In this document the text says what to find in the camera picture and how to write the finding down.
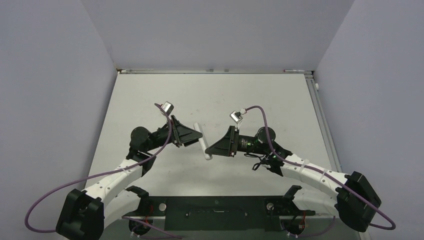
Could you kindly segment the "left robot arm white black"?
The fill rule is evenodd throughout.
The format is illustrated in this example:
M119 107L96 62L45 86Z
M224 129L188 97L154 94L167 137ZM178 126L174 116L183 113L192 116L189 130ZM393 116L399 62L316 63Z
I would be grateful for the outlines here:
M116 169L99 173L100 179L82 189L73 189L65 198L55 232L68 240L98 240L104 229L127 213L143 215L148 211L148 192L132 183L153 166L157 154L168 144L188 147L200 142L203 133L180 123L174 115L166 124L151 132L138 126L130 134L128 155Z

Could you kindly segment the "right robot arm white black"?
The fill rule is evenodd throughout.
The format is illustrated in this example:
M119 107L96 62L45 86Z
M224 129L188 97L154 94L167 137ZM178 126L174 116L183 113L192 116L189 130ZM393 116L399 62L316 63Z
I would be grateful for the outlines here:
M254 169L262 165L272 173L317 190L291 190L282 201L289 214L307 210L333 215L357 232L365 232L371 226L376 215L374 208L379 208L382 201L362 173L347 174L315 165L281 147L275 138L270 127L261 127L255 136L248 136L231 125L220 140L203 150L207 155L223 157L234 157L238 152L261 155Z

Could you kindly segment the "white remote control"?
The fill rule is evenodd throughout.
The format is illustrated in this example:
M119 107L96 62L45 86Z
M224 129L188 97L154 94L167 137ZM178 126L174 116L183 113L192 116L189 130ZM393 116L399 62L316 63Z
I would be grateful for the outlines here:
M200 147L202 149L202 153L203 153L204 158L207 161L212 160L213 156L211 154L206 153L206 149L209 147L209 145L206 141L206 135L205 135L201 125L198 122L195 122L193 124L193 127L197 132L200 132L202 134L202 137L198 139L198 142L199 142Z

